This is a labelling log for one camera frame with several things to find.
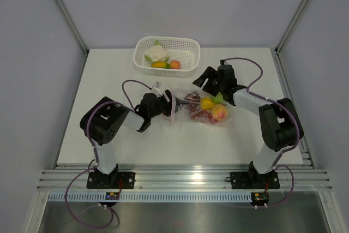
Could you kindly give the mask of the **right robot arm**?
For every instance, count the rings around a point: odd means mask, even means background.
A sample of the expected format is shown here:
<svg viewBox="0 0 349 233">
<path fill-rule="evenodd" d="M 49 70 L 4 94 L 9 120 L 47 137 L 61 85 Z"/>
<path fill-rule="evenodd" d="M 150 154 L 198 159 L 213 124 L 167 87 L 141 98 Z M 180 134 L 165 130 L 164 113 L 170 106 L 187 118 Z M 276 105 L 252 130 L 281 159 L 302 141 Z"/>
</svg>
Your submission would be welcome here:
<svg viewBox="0 0 349 233">
<path fill-rule="evenodd" d="M 288 98 L 265 98 L 238 84 L 229 64 L 208 67 L 193 85 L 210 95 L 221 94 L 224 101 L 257 115 L 263 146 L 247 171 L 233 171 L 228 180 L 232 189 L 278 189 L 277 169 L 282 155 L 297 147 L 304 132 L 293 102 Z"/>
</svg>

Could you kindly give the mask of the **orange red fake peach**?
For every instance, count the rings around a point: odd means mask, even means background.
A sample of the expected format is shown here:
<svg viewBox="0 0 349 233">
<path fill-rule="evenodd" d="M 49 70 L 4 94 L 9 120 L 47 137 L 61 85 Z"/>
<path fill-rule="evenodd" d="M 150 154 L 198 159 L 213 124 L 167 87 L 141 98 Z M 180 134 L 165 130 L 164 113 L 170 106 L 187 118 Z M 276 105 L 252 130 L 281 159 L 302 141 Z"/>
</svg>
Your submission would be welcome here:
<svg viewBox="0 0 349 233">
<path fill-rule="evenodd" d="M 170 68 L 171 68 L 171 69 L 178 70 L 178 69 L 180 69 L 180 67 L 181 67 L 181 64 L 180 64 L 179 61 L 177 61 L 177 60 L 172 60 L 172 61 L 170 62 Z"/>
</svg>

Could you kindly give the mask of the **white fake cauliflower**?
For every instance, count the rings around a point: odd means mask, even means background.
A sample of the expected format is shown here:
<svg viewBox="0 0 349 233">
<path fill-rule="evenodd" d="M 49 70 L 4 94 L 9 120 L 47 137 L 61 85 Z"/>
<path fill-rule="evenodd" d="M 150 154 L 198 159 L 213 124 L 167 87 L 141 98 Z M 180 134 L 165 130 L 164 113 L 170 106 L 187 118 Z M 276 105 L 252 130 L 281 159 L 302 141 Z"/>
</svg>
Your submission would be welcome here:
<svg viewBox="0 0 349 233">
<path fill-rule="evenodd" d="M 154 42 L 153 46 L 145 51 L 144 57 L 149 63 L 154 63 L 156 61 L 167 62 L 170 58 L 168 52 L 161 46 L 158 40 Z"/>
</svg>

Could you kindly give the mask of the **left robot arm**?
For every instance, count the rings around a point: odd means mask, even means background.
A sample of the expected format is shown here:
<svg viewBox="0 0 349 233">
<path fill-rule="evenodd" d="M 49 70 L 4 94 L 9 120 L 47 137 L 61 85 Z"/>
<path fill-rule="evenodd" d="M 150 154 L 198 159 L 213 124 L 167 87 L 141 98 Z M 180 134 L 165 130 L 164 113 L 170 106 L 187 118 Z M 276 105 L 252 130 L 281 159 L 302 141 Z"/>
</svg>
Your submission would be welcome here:
<svg viewBox="0 0 349 233">
<path fill-rule="evenodd" d="M 169 117 L 176 101 L 169 90 L 161 95 L 146 93 L 139 105 L 130 109 L 109 97 L 103 97 L 80 120 L 80 128 L 93 146 L 95 163 L 89 171 L 88 189 L 133 189 L 136 174 L 120 171 L 114 156 L 112 140 L 121 126 L 143 133 L 153 118 Z"/>
</svg>

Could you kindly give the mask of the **yellow green fake mango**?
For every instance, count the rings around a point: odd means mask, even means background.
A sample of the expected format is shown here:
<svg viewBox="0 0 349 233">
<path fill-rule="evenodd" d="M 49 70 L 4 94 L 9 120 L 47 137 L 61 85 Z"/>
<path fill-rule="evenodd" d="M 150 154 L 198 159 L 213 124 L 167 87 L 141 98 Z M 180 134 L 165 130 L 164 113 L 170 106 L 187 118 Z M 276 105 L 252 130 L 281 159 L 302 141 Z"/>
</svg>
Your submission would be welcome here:
<svg viewBox="0 0 349 233">
<path fill-rule="evenodd" d="M 164 62 L 164 61 L 156 61 L 151 64 L 152 68 L 160 68 L 160 69 L 170 69 L 171 66 L 169 63 Z"/>
</svg>

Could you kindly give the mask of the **clear zip top bag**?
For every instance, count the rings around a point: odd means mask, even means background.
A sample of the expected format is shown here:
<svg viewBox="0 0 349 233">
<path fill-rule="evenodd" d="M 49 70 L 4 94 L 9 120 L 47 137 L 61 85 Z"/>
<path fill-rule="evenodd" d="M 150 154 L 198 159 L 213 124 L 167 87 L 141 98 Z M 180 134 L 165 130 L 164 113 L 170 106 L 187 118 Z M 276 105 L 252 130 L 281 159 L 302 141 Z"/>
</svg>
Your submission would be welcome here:
<svg viewBox="0 0 349 233">
<path fill-rule="evenodd" d="M 199 121 L 194 121 L 189 117 L 189 111 L 190 110 L 202 110 L 200 108 L 200 103 L 199 104 L 189 104 L 187 103 L 184 98 L 188 93 L 191 92 L 197 92 L 200 94 L 201 99 L 203 97 L 210 97 L 213 95 L 209 95 L 203 91 L 194 91 L 194 90 L 188 90 L 188 89 L 171 89 L 170 94 L 168 95 L 170 98 L 175 99 L 176 104 L 173 109 L 173 114 L 171 116 L 167 116 L 166 119 L 172 123 L 176 122 L 184 122 L 184 121 L 193 121 L 193 122 L 199 122 Z M 229 111 L 229 116 L 227 119 L 225 119 L 222 122 L 217 122 L 217 123 L 204 123 L 204 124 L 210 124 L 210 125 L 215 125 L 215 126 L 227 126 L 229 124 L 232 124 L 233 122 L 233 112 L 228 106 L 228 103 L 225 101 L 225 106 L 227 107 Z"/>
</svg>

